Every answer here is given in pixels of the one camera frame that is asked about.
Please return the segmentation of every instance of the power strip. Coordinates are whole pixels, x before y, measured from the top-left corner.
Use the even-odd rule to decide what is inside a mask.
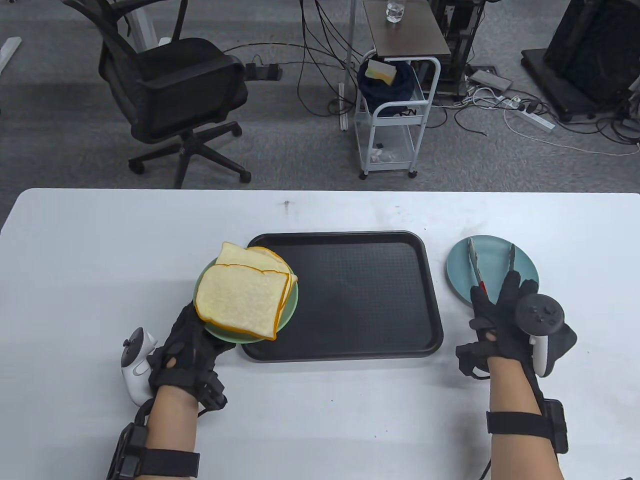
[[[513,97],[511,100],[509,100],[507,105],[509,107],[517,109],[518,105],[520,105],[520,99],[518,97]],[[535,113],[527,113],[526,111],[520,110],[512,110],[512,112],[518,115],[520,118],[527,120],[531,125],[535,125],[539,129],[544,130],[547,133],[552,132],[554,128],[556,128],[556,124],[552,124],[548,120],[545,120]]]

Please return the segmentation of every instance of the office chair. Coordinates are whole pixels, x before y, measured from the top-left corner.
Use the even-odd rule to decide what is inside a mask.
[[[147,144],[179,136],[180,141],[129,160],[129,169],[141,175],[144,162],[179,153],[173,188],[182,187],[193,155],[200,155],[240,174],[249,183],[251,173],[205,145],[227,132],[242,135],[237,122],[194,132],[208,123],[221,123],[230,111],[245,104],[244,65],[223,54],[203,38],[180,39],[187,0],[180,3],[170,43],[136,53],[118,33],[124,15],[160,0],[63,0],[91,20],[102,35],[99,74],[131,124],[133,138]]]

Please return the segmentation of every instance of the hand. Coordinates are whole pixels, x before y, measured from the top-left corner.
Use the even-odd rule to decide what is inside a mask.
[[[476,318],[469,322],[469,326],[476,331],[480,342],[491,340],[497,344],[497,348],[490,349],[487,357],[501,356],[523,364],[531,363],[529,335],[516,324],[515,309],[518,300],[534,293],[538,293],[538,283],[525,280],[520,285],[520,274],[516,271],[507,273],[496,304],[489,300],[480,287],[471,288],[471,303]]]
[[[182,309],[164,346],[149,356],[149,385],[154,394],[162,385],[185,390],[203,404],[205,410],[223,408],[224,386],[213,371],[221,353],[236,345],[217,339],[204,329],[193,302]]]

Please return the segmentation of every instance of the black bag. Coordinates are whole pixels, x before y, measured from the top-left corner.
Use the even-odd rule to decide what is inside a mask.
[[[371,59],[380,61],[377,56]],[[367,101],[369,113],[371,114],[383,103],[411,100],[413,95],[415,74],[411,65],[405,61],[389,61],[386,63],[396,68],[396,78],[394,78],[391,85],[387,85],[384,80],[365,77],[369,60],[363,62],[360,65],[360,70],[358,70],[358,88]],[[404,113],[406,110],[406,107],[387,107],[378,116],[394,116]]]

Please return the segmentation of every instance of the metal cart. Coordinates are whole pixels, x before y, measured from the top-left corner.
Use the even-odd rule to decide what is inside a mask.
[[[376,54],[375,50],[367,52],[363,61],[368,60],[374,54]],[[415,86],[411,100],[383,103],[371,114],[367,107],[367,100],[358,90],[353,125],[358,140],[361,180],[365,180],[369,172],[380,170],[408,170],[409,178],[412,179],[418,174],[415,169],[415,163],[418,160],[422,136],[427,126],[427,119],[433,104],[433,96],[440,78],[440,62],[437,58],[431,56],[385,58],[385,61],[403,60],[407,62],[426,60],[434,64],[435,72],[429,88],[429,98],[425,100],[420,81],[413,69]],[[415,115],[380,116],[380,112],[387,107],[405,107],[415,110]],[[415,144],[413,143],[409,125],[420,126]]]

